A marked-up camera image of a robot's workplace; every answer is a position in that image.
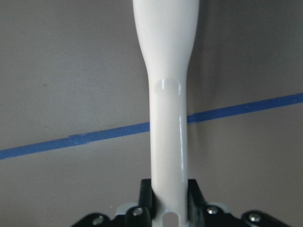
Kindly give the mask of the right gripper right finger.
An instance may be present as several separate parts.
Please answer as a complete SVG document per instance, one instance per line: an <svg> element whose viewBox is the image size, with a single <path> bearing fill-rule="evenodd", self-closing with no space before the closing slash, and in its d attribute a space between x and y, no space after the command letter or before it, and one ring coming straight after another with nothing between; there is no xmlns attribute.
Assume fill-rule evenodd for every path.
<svg viewBox="0 0 303 227"><path fill-rule="evenodd" d="M223 205L207 202L195 179L188 180L188 219L191 227L286 227L286 223L260 210L234 217Z"/></svg>

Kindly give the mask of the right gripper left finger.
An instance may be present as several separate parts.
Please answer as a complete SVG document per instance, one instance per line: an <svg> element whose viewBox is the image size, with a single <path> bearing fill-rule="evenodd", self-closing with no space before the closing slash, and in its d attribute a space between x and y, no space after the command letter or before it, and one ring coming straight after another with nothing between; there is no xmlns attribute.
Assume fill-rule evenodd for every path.
<svg viewBox="0 0 303 227"><path fill-rule="evenodd" d="M151 179L142 179L138 205L130 207L125 214L110 219L103 213L91 213L77 221L76 227L151 227L156 214L156 199Z"/></svg>

